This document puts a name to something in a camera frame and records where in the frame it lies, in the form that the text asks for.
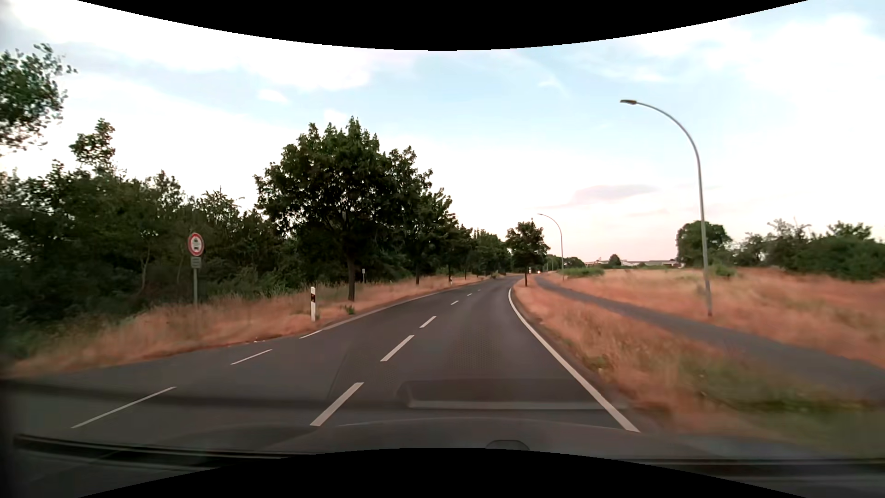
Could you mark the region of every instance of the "asphalt road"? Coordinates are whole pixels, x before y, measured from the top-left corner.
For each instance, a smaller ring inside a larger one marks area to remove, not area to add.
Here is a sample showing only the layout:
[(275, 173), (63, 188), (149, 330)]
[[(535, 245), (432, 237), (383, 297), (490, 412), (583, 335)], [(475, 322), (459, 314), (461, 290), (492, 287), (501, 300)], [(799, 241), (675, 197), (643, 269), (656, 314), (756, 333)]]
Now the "asphalt road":
[(517, 279), (457, 287), (301, 338), (29, 379), (12, 391), (12, 430), (241, 450), (330, 424), (477, 413), (645, 431), (617, 393), (588, 382), (523, 322), (510, 296)]

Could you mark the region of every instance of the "dry grass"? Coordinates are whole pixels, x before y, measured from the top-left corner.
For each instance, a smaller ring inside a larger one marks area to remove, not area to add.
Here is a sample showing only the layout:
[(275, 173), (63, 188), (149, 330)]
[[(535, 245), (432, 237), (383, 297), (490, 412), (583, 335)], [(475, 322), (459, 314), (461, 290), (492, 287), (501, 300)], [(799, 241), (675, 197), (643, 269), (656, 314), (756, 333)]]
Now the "dry grass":
[[(452, 286), (479, 278), (452, 278)], [(319, 320), (311, 322), (310, 293), (278, 298), (244, 300), (228, 297), (212, 300), (198, 309), (175, 305), (155, 307), (123, 323), (109, 323), (98, 331), (72, 330), (36, 355), (17, 362), (7, 375), (31, 377), (63, 371), (139, 362), (243, 342), (301, 335), (316, 331), (347, 316), (373, 307), (448, 288), (446, 276), (394, 284), (358, 284), (356, 302), (347, 301), (347, 286), (317, 289)]]
[(739, 269), (711, 281), (713, 318), (706, 315), (700, 270), (608, 270), (602, 277), (551, 282), (783, 343), (885, 368), (885, 282), (849, 283), (828, 276), (791, 276), (769, 268)]
[(669, 429), (758, 435), (758, 430), (739, 416), (705, 400), (694, 386), (684, 382), (683, 358), (719, 359), (721, 351), (531, 283), (525, 287), (520, 282), (513, 292), (555, 340), (605, 382), (617, 386), (636, 408), (667, 415)]
[(556, 341), (665, 429), (883, 453), (875, 434), (885, 416), (870, 407), (538, 285), (513, 291)]

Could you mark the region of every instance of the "sky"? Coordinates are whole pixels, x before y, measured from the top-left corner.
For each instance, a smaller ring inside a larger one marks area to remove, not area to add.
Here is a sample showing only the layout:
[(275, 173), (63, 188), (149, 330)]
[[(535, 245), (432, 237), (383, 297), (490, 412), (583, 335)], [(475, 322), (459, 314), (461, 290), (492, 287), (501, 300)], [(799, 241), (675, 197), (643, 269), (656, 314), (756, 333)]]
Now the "sky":
[[(504, 238), (534, 218), (552, 253), (676, 255), (700, 219), (743, 239), (777, 218), (873, 226), (885, 143), (885, 2), (808, 0), (611, 40), (500, 51), (381, 51), (239, 35), (74, 0), (0, 0), (0, 50), (50, 43), (64, 121), (49, 144), (0, 158), (44, 175), (99, 118), (129, 176), (165, 170), (243, 208), (254, 175), (309, 123), (350, 116), (416, 166), (468, 227)], [(560, 232), (544, 213), (558, 222)]]

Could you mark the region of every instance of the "red circular sign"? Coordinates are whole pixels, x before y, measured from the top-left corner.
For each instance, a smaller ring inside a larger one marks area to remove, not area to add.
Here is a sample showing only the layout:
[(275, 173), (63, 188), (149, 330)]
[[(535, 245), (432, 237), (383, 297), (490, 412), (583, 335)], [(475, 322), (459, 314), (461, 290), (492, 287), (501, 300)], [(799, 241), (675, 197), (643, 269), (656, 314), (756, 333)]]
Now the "red circular sign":
[(188, 251), (193, 256), (199, 256), (203, 254), (203, 249), (205, 249), (206, 245), (203, 243), (203, 238), (200, 237), (198, 233), (190, 234), (188, 237)]

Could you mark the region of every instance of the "curved lamp pole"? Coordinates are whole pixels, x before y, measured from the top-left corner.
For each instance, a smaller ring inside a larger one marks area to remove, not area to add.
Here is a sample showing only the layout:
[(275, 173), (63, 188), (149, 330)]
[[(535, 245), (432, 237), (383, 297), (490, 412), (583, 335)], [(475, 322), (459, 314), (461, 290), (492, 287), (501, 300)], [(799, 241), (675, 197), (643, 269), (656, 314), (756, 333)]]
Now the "curved lamp pole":
[[(547, 216), (547, 214), (538, 213), (540, 216)], [(559, 227), (559, 223), (556, 223), (556, 228), (559, 229), (559, 273), (562, 275), (562, 279), (566, 280), (566, 251), (562, 246), (562, 229)]]
[(701, 181), (701, 156), (697, 153), (697, 147), (695, 146), (695, 141), (692, 140), (689, 131), (679, 123), (676, 118), (671, 116), (670, 114), (661, 111), (657, 107), (653, 105), (643, 104), (642, 102), (636, 102), (635, 100), (621, 100), (622, 104), (630, 104), (630, 105), (644, 105), (655, 111), (658, 111), (661, 114), (664, 114), (666, 117), (673, 120), (679, 128), (683, 132), (685, 132), (685, 136), (689, 138), (689, 142), (691, 142), (691, 148), (695, 150), (695, 158), (697, 159), (697, 191), (698, 195), (701, 199), (701, 245), (703, 246), (704, 251), (704, 285), (707, 288), (707, 316), (713, 316), (713, 297), (712, 292), (710, 291), (710, 265), (707, 260), (707, 221), (704, 218), (704, 183)]

